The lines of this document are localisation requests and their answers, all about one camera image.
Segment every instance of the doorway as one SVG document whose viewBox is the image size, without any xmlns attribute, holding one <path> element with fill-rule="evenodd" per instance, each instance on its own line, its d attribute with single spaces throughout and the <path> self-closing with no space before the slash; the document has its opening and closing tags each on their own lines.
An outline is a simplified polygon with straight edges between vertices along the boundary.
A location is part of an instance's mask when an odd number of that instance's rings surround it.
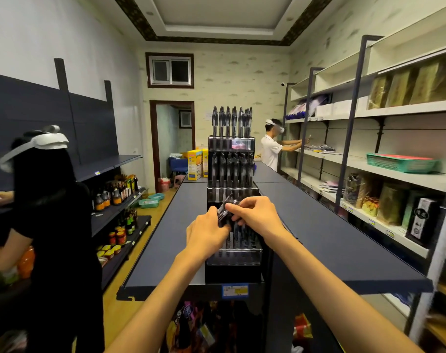
<svg viewBox="0 0 446 353">
<path fill-rule="evenodd" d="M 193 101 L 150 100 L 151 141 L 154 184 L 169 177 L 169 155 L 195 149 L 195 113 Z"/>
</svg>

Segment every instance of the dark ceiling trim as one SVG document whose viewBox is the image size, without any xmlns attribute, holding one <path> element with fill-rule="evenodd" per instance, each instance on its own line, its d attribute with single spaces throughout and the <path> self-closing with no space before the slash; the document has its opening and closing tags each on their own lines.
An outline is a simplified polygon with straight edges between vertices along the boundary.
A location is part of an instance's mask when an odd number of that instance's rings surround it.
<svg viewBox="0 0 446 353">
<path fill-rule="evenodd" d="M 312 0 L 280 41 L 263 39 L 199 38 L 158 36 L 144 17 L 135 0 L 115 0 L 146 41 L 222 43 L 233 45 L 290 46 L 332 0 Z"/>
</svg>

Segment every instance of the woman in black dress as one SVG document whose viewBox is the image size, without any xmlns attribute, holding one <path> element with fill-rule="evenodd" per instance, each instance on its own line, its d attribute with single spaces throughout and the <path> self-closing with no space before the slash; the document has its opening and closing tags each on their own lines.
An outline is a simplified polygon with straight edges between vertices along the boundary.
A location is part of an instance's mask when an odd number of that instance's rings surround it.
<svg viewBox="0 0 446 353">
<path fill-rule="evenodd" d="M 48 132 L 25 133 L 12 149 L 42 134 Z M 12 158 L 13 223 L 0 248 L 0 270 L 34 247 L 28 352 L 71 352 L 76 337 L 76 352 L 103 352 L 102 269 L 92 243 L 89 192 L 76 181 L 65 147 L 33 147 Z"/>
</svg>

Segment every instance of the floor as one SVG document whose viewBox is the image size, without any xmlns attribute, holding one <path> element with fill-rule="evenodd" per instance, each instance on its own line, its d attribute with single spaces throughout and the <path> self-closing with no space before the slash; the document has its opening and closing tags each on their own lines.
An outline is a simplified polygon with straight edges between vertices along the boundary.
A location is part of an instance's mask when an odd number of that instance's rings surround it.
<svg viewBox="0 0 446 353">
<path fill-rule="evenodd" d="M 151 225 L 142 234 L 140 241 L 135 244 L 135 248 L 130 254 L 130 260 L 123 263 L 119 272 L 103 295 L 105 347 L 110 345 L 142 304 L 142 302 L 138 301 L 117 301 L 116 293 L 119 290 L 120 285 L 125 281 L 133 264 L 138 259 L 138 256 L 156 227 L 156 224 L 160 221 L 164 211 L 171 202 L 175 192 L 175 189 L 170 189 L 165 192 L 165 197 L 160 201 L 159 207 L 138 209 L 138 215 L 151 215 Z"/>
</svg>

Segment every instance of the plastic stool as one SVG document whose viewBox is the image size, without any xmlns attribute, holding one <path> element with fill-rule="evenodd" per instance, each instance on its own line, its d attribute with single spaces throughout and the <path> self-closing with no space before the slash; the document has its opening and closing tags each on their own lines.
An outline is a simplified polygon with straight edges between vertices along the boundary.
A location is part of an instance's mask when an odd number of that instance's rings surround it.
<svg viewBox="0 0 446 353">
<path fill-rule="evenodd" d="M 181 185 L 184 178 L 185 178 L 185 175 L 176 175 L 174 177 L 174 188 L 179 188 L 179 186 Z"/>
</svg>

